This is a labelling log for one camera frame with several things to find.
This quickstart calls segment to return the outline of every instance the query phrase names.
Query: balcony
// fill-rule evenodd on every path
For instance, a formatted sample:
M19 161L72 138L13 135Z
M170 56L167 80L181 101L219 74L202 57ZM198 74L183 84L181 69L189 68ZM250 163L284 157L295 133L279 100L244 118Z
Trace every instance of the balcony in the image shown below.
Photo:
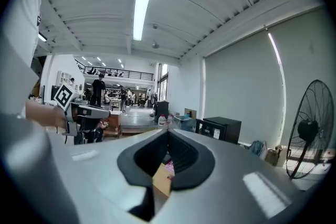
M101 67L86 67L80 62L76 61L79 70L83 74L88 75L99 75L103 74L106 78L128 78L135 80L146 80L153 81L153 75L151 73L137 72L124 69L115 69L115 68L101 68Z

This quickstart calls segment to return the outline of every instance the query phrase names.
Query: human arm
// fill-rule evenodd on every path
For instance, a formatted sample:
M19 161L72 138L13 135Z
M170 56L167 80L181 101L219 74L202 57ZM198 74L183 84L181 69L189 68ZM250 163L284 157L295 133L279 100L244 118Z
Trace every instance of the human arm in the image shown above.
M42 126L55 126L66 129L67 119L62 108L26 101L26 118Z

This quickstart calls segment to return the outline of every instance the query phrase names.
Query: white t-shirt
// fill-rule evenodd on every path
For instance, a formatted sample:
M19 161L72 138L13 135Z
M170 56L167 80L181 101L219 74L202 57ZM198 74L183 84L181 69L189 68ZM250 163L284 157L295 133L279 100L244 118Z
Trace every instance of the white t-shirt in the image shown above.
M11 46L30 67L38 42L41 0L10 0L1 27Z

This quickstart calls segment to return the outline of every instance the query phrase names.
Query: black pants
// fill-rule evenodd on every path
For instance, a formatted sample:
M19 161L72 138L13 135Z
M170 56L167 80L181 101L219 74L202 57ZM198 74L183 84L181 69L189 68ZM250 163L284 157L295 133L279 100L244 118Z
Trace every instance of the black pants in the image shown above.
M101 107L101 99L100 97L96 97L96 96L91 96L91 100L90 100L90 105L96 105L96 102L97 102L97 106L98 107Z

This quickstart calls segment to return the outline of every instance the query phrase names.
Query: light strip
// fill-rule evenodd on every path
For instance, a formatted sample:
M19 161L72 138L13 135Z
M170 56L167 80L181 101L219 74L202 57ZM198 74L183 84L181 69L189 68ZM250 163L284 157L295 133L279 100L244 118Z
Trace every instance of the light strip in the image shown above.
M281 122L281 129L280 129L280 135L278 137L278 141L277 141L277 144L276 145L279 145L280 142L281 142L281 138L282 138L282 133L284 132L284 126L285 126L285 116L286 116L286 83L285 83L285 75L284 75L284 69L282 68L282 63L281 63L281 60L280 60L280 56L279 56L279 52L278 52L278 49L277 49L277 46L275 45L275 42L272 38L272 35L271 33L268 33L268 37L269 39L271 40L272 42L272 45L273 45L273 49L275 51L275 54L277 56L277 59L278 59L278 63L279 63L279 68L280 68L280 73L281 73L281 78L282 78L282 90L283 90L283 110L282 110L282 122Z
M149 0L135 0L133 39L142 39L143 24L145 22L146 11Z
M42 35L40 32L38 33L38 38L39 38L40 40L42 40L43 42L46 42L46 41L47 41L47 38L46 38L44 35Z

